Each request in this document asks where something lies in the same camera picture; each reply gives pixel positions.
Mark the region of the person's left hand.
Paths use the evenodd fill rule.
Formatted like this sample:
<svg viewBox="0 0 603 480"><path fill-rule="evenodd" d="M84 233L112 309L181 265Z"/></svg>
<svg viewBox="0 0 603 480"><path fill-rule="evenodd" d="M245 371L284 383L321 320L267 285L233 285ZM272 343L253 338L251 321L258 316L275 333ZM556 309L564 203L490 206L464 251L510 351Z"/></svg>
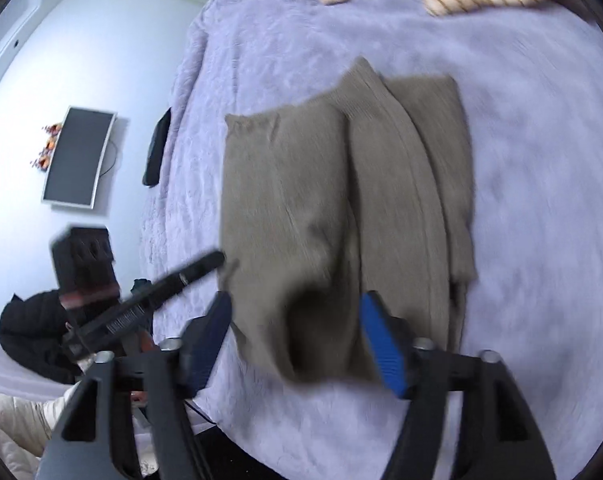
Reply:
<svg viewBox="0 0 603 480"><path fill-rule="evenodd" d="M156 344L152 340L152 335L147 330L138 330L135 335L126 343L129 354L139 354L156 349ZM145 391L133 391L131 393L133 403L145 404L147 402L147 393Z"/></svg>

